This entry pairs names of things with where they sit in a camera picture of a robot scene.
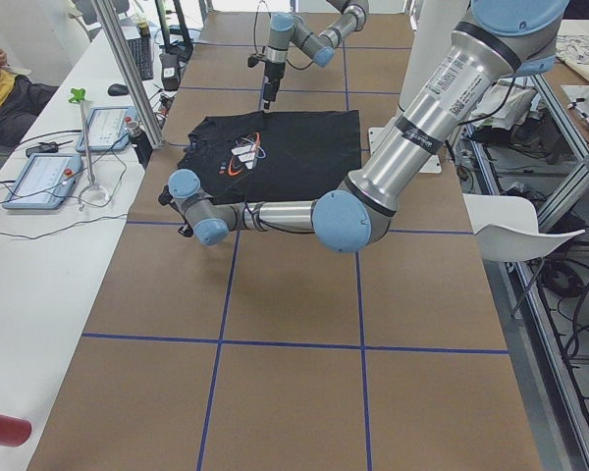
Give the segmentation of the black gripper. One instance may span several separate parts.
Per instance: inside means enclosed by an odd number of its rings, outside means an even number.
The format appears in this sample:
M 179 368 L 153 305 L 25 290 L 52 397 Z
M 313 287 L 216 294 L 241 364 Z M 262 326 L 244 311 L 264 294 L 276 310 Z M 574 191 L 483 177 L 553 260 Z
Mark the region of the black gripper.
M 163 187 L 161 193 L 158 196 L 158 203 L 161 206 L 170 206 L 173 209 L 179 208 L 167 184 Z
M 264 67 L 264 77 L 266 83 L 263 88 L 264 110 L 270 110 L 271 102 L 275 101 L 281 85 L 281 79 L 284 77 L 285 64 L 267 61 Z

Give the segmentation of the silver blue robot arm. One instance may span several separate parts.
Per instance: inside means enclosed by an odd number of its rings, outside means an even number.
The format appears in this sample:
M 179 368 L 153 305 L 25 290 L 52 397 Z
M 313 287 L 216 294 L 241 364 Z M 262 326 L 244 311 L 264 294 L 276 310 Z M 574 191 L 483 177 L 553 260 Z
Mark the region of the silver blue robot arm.
M 220 204 L 194 171 L 179 169 L 159 201 L 204 245 L 235 231 L 274 230 L 356 252 L 386 234 L 402 191 L 492 84 L 553 66 L 565 9 L 563 1 L 427 1 L 397 113 L 369 160 L 336 188 L 308 201 Z
M 264 63 L 262 100 L 265 110 L 276 101 L 291 45 L 307 56 L 312 64 L 325 68 L 345 39 L 363 29 L 369 14 L 368 1 L 329 1 L 329 4 L 341 15 L 320 33 L 313 32 L 296 14 L 276 13 L 272 16 L 267 45 L 262 53 L 256 55 L 257 60 Z

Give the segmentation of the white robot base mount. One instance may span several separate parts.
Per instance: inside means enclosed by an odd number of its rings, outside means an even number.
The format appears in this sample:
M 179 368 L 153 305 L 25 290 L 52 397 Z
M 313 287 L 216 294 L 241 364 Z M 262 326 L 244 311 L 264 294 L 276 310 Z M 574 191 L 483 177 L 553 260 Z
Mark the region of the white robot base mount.
M 408 11 L 414 39 L 397 112 L 383 128 L 369 129 L 374 131 L 373 136 L 369 137 L 372 156 L 377 153 L 382 138 L 391 130 L 397 118 L 407 110 L 446 57 L 451 48 L 452 30 L 463 18 L 469 6 L 469 0 L 411 1 Z

